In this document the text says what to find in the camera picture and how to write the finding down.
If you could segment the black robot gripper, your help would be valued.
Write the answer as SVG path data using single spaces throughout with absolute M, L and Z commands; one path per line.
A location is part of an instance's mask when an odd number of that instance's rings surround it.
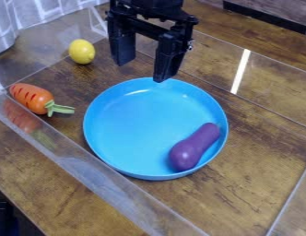
M 137 57 L 137 33 L 121 22 L 121 18 L 137 17 L 172 20 L 176 23 L 197 25 L 200 20 L 184 10 L 185 0 L 110 0 L 108 11 L 108 33 L 110 51 L 118 66 L 126 65 Z M 192 40 L 170 30 L 160 36 L 154 59 L 153 80 L 162 83 L 180 71 Z

